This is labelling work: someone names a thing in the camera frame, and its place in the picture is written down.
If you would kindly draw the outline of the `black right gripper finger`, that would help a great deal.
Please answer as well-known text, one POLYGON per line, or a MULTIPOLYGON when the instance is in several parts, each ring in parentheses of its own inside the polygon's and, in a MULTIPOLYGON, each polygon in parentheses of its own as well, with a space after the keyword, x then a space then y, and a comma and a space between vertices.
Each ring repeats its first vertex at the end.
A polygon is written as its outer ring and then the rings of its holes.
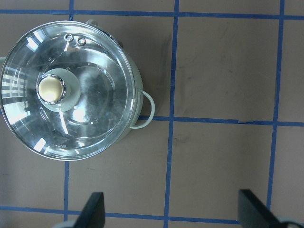
POLYGON ((251 190, 238 191, 238 221, 243 228, 281 226, 281 222, 251 190))

